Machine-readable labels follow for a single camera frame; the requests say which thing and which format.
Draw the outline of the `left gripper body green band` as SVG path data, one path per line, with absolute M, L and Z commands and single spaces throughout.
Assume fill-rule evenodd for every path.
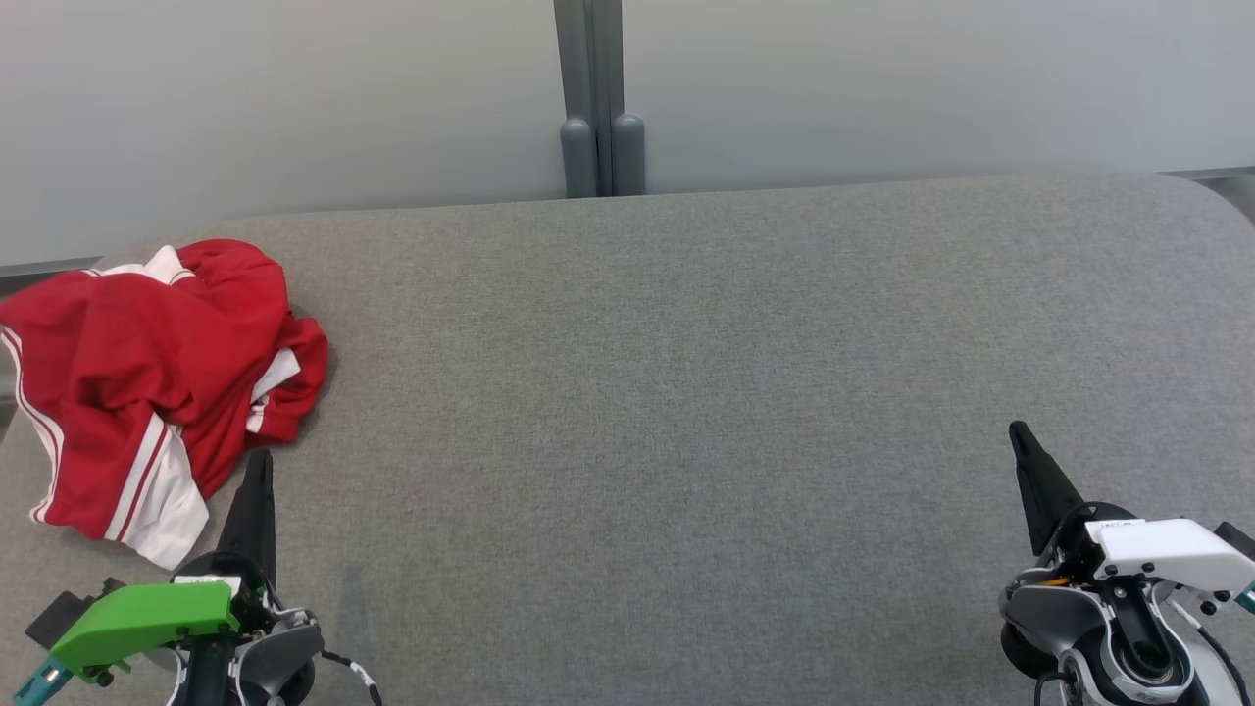
M 98 599 L 46 652 L 77 678 L 99 683 L 112 667 L 157 648 L 190 650 L 198 638 L 242 646 L 274 624 L 275 589 L 247 559 L 210 551 L 167 582 L 134 582 Z

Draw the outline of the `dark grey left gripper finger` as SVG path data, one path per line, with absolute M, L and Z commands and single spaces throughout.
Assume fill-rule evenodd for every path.
M 259 448 L 247 456 L 245 474 L 220 532 L 217 551 L 247 559 L 269 588 L 276 586 L 274 455 Z

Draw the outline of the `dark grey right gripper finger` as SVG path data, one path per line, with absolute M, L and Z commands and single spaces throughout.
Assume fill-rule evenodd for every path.
M 1027 423 L 1012 423 L 1009 436 L 1032 554 L 1043 559 L 1076 551 L 1081 520 L 1088 513 L 1083 497 Z

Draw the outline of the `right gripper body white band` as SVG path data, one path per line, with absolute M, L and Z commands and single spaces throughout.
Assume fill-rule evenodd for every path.
M 1236 606 L 1232 599 L 1255 581 L 1255 562 L 1195 520 L 1146 520 L 1111 502 L 1086 505 L 1077 549 L 1035 558 L 1050 586 L 1107 597 L 1117 588 L 1137 586 L 1148 591 L 1153 603 L 1188 589 L 1199 608 L 1212 614 Z

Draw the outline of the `red Bulls 23 jersey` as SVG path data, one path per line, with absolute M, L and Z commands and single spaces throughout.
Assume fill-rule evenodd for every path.
M 163 372 L 162 298 L 179 247 L 144 265 L 72 270 L 0 303 L 15 396 L 50 464 L 31 519 L 114 540 L 172 571 L 208 524 L 176 428 L 154 406 Z

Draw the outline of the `grey double partition post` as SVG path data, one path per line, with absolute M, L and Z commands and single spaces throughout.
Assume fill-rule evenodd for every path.
M 624 0 L 552 0 L 566 117 L 569 198 L 645 196 L 641 117 L 625 108 Z

